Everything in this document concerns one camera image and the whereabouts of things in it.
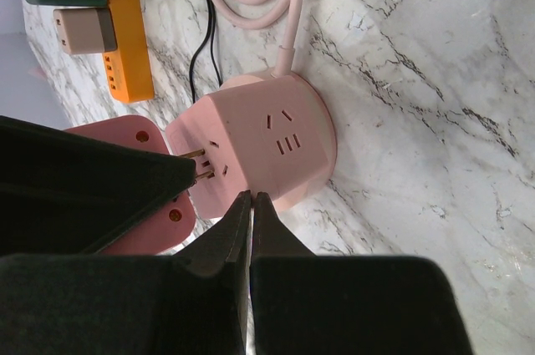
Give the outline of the orange power strip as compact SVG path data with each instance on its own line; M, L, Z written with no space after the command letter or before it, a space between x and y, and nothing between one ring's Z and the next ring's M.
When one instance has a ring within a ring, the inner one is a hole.
M109 0L117 49L102 54L112 97L131 104L155 97L140 0Z

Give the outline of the coral pink square charger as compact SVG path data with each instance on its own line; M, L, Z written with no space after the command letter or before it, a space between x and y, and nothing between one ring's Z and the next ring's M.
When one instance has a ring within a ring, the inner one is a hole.
M169 150L160 129L140 115L126 115L67 130L71 134L96 139L132 150L167 155ZM139 164L119 172L119 193L126 204L137 210L164 192L162 179L148 164ZM99 252L105 255L156 255L181 244L196 224L195 211L186 192L144 210L134 225Z

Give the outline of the pink round power hub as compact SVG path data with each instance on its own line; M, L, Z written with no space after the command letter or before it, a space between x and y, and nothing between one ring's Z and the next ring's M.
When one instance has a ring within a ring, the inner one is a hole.
M287 210L322 188L332 175L337 142L329 112L296 74L243 75L226 81L217 111L218 191L266 192Z

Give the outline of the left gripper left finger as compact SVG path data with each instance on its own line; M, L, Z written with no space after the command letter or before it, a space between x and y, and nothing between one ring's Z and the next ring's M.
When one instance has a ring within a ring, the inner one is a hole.
M252 196L173 256L1 260L4 354L243 354Z

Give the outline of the pink cube socket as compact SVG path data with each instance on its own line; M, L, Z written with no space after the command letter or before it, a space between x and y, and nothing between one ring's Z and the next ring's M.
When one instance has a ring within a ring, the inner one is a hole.
M334 171L337 142L316 90L296 74L242 75L206 94L170 122L175 155L202 150L189 193L203 219L223 216L238 193L267 193L287 210L320 190Z

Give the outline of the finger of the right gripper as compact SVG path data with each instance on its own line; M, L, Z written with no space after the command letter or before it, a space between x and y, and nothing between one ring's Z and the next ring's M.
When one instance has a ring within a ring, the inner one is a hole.
M18 119L1 119L1 252L99 253L153 205L193 185L195 163ZM137 210L119 172L148 164L164 192Z

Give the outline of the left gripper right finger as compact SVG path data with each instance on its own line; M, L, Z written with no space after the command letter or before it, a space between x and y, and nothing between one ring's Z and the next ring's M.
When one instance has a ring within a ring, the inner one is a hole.
M259 354L469 354L451 284L418 256L319 256L254 201L250 287Z

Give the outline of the dusty pink small charger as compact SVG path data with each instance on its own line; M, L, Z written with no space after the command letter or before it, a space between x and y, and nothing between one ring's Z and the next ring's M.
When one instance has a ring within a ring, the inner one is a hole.
M117 49L108 8L54 9L53 20L60 46L67 54L106 53Z

